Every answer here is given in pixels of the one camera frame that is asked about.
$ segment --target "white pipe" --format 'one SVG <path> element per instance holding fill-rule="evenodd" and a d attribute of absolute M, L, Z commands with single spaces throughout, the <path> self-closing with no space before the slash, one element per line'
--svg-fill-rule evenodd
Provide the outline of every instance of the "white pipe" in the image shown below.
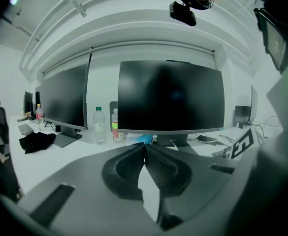
<path fill-rule="evenodd" d="M 21 57 L 20 60 L 20 68 L 22 68 L 22 64 L 25 60 L 25 57 L 28 53 L 28 50 L 30 48 L 30 46 L 32 45 L 33 41 L 36 39 L 36 37 L 40 34 L 42 28 L 45 26 L 45 24 L 57 13 L 59 12 L 64 6 L 66 6 L 67 4 L 69 4 L 69 0 L 61 0 L 59 1 L 58 4 L 56 4 L 50 11 L 49 13 L 47 13 L 45 15 L 45 17 L 41 20 L 41 22 L 39 23 L 39 25 L 35 28 L 30 40 L 28 41 L 26 48 L 24 50 L 24 53 Z"/>
<path fill-rule="evenodd" d="M 82 15 L 82 17 L 86 17 L 87 13 L 85 10 L 81 7 L 81 5 L 77 2 L 77 0 L 69 0 L 72 5 L 76 8 L 76 10 Z"/>
<path fill-rule="evenodd" d="M 100 46 L 100 47 L 96 47 L 96 48 L 91 49 L 91 53 L 101 51 L 104 49 L 108 49 L 108 48 L 127 46 L 127 45 L 169 45 L 169 46 L 188 48 L 188 49 L 200 51 L 203 53 L 207 53 L 210 55 L 214 55 L 214 52 L 211 52 L 209 50 L 206 50 L 206 49 L 203 49 L 203 48 L 200 48 L 197 46 L 182 44 L 182 43 L 176 43 L 176 42 L 170 42 L 170 41 L 159 41 L 159 40 L 138 40 L 138 41 L 128 41 L 128 42 L 121 42 L 121 43 L 115 43 L 115 44 L 110 44 L 110 45 L 104 45 L 104 46 Z"/>
<path fill-rule="evenodd" d="M 89 53 L 94 53 L 94 52 L 105 50 L 105 49 L 109 49 L 109 48 L 128 46 L 128 45 L 167 45 L 167 46 L 176 46 L 176 47 L 183 47 L 183 48 L 188 48 L 188 49 L 200 51 L 200 52 L 203 52 L 203 53 L 210 54 L 212 56 L 214 55 L 214 52 L 208 51 L 206 49 L 203 49 L 203 48 L 200 48 L 200 47 L 197 47 L 197 46 L 188 45 L 188 44 L 182 44 L 182 43 L 176 43 L 176 42 L 170 42 L 170 41 L 159 41 L 159 40 L 128 41 L 128 42 L 120 42 L 120 43 L 115 43 L 115 44 L 99 46 L 99 47 L 96 47 L 96 48 L 90 48 L 87 51 L 83 51 L 83 52 L 77 53 L 74 56 L 71 56 L 71 57 L 69 57 L 67 59 L 64 59 L 61 62 L 53 65 L 52 67 L 47 69 L 45 72 L 43 72 L 43 74 L 46 75 L 49 72 L 51 72 L 52 70 L 54 70 L 55 68 L 59 67 L 60 65 L 63 65 L 65 63 L 67 63 L 67 62 L 69 62 L 69 61 L 71 61 L 73 59 L 76 59 L 78 57 L 81 57 L 83 55 L 86 55 L 86 54 L 89 54 Z"/>
<path fill-rule="evenodd" d="M 86 55 L 86 54 L 89 54 L 89 53 L 91 53 L 90 50 L 87 50 L 87 51 L 83 51 L 83 52 L 81 52 L 81 53 L 77 53 L 77 54 L 75 54 L 74 56 L 71 56 L 71 57 L 69 57 L 69 58 L 66 58 L 66 59 L 62 60 L 60 63 L 57 63 L 56 65 L 53 65 L 52 67 L 50 67 L 49 69 L 47 69 L 45 72 L 43 72 L 43 75 L 48 74 L 49 72 L 51 72 L 51 71 L 54 70 L 55 68 L 59 67 L 60 65 L 63 65 L 63 64 L 65 64 L 65 63 L 67 63 L 67 62 L 69 62 L 69 61 L 71 61 L 71 60 L 73 60 L 73 59 L 79 58 L 79 57 L 81 57 L 81 56 L 83 56 L 83 55 Z"/>
<path fill-rule="evenodd" d="M 96 3 L 98 0 L 87 0 L 83 3 L 81 3 L 81 6 L 86 9 L 89 8 L 91 6 L 92 3 Z M 73 9 L 70 12 L 68 12 L 67 14 L 65 14 L 63 17 L 61 17 L 51 28 L 48 29 L 48 31 L 44 34 L 44 36 L 41 38 L 40 41 L 44 41 L 45 38 L 47 38 L 47 36 L 54 30 L 54 28 L 59 24 L 59 22 L 65 20 L 67 17 L 69 17 L 72 13 L 74 13 L 76 10 Z M 36 51 L 39 49 L 40 47 L 40 43 L 38 43 L 36 45 L 36 47 L 32 50 L 30 57 L 28 58 L 25 67 L 28 67 L 28 65 L 31 62 L 31 59 L 33 58 L 34 54 L 36 53 Z"/>

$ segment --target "blue object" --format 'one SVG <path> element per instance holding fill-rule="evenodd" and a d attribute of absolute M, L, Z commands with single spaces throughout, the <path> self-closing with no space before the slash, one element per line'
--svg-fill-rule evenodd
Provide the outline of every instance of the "blue object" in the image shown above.
<path fill-rule="evenodd" d="M 134 140 L 139 143 L 151 144 L 153 142 L 153 135 L 142 135 Z"/>

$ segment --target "camera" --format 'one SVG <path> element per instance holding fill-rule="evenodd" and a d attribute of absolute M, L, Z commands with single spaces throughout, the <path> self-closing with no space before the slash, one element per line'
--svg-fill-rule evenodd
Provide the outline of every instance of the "camera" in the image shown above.
<path fill-rule="evenodd" d="M 189 26 L 196 26 L 195 15 L 187 5 L 174 2 L 169 7 L 169 13 L 173 19 L 179 20 Z"/>

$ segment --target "ceiling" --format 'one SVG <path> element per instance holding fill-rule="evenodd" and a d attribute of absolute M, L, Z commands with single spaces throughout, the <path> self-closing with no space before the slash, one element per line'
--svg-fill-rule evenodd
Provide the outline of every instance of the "ceiling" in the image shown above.
<path fill-rule="evenodd" d="M 10 19 L 13 25 L 16 27 L 23 27 L 32 33 L 38 26 L 44 16 L 59 2 L 60 0 L 18 0 L 15 6 L 10 6 L 7 11 L 10 13 Z M 261 7 L 261 1 L 255 5 L 255 0 L 238 0 L 244 7 L 246 7 L 253 14 L 255 7 Z M 51 20 L 49 24 L 43 29 L 45 33 L 62 15 L 71 10 L 73 6 L 71 4 L 63 8 L 57 15 Z"/>
<path fill-rule="evenodd" d="M 9 37 L 9 33 L 5 33 L 6 38 L 2 36 L 2 30 L 7 30 L 8 26 L 2 27 L 3 23 L 0 24 L 0 44 L 13 46 L 18 50 L 24 50 L 29 36 L 34 32 L 35 28 L 39 25 L 41 20 L 46 14 L 59 2 L 60 0 L 18 0 L 16 5 L 10 5 L 3 13 L 5 18 L 8 19 L 12 25 L 11 33 L 14 36 Z M 262 7 L 263 3 L 257 0 L 237 0 L 239 1 L 250 13 L 254 16 L 253 9 L 256 7 Z M 42 29 L 38 36 L 41 39 L 42 36 L 51 28 L 51 26 L 57 22 L 63 15 L 73 9 L 72 4 L 68 4 L 62 8 Z M 18 41 L 18 35 L 22 36 L 21 41 Z"/>

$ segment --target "black cloth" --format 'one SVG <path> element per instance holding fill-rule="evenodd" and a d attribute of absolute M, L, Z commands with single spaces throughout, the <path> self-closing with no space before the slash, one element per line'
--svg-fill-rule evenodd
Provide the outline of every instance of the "black cloth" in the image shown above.
<path fill-rule="evenodd" d="M 55 140 L 55 134 L 31 133 L 24 138 L 19 139 L 21 147 L 26 154 L 47 149 Z"/>

